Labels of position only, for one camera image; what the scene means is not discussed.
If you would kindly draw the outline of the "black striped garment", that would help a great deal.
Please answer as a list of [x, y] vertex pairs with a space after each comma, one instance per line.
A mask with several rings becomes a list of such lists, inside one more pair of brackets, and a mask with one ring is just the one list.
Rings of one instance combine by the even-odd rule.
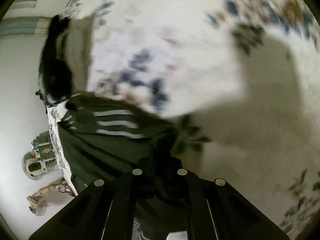
[[113, 181], [148, 157], [165, 160], [175, 125], [122, 100], [86, 90], [93, 17], [55, 15], [41, 51], [37, 96], [48, 112], [53, 152], [67, 184], [80, 194], [94, 181]]

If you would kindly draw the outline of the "white floral bed blanket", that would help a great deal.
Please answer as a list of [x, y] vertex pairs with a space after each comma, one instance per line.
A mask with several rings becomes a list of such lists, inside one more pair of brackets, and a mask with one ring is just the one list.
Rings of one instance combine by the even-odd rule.
[[174, 122], [173, 154], [290, 239], [319, 219], [319, 24], [303, 0], [69, 0], [69, 65]]

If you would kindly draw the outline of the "grey striped left curtain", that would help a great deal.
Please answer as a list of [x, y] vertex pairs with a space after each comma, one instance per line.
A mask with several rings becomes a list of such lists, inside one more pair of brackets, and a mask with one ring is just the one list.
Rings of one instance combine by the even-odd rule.
[[[9, 10], [33, 9], [37, 0], [15, 0]], [[45, 35], [50, 24], [50, 18], [36, 16], [21, 16], [1, 20], [1, 37], [14, 35]]]

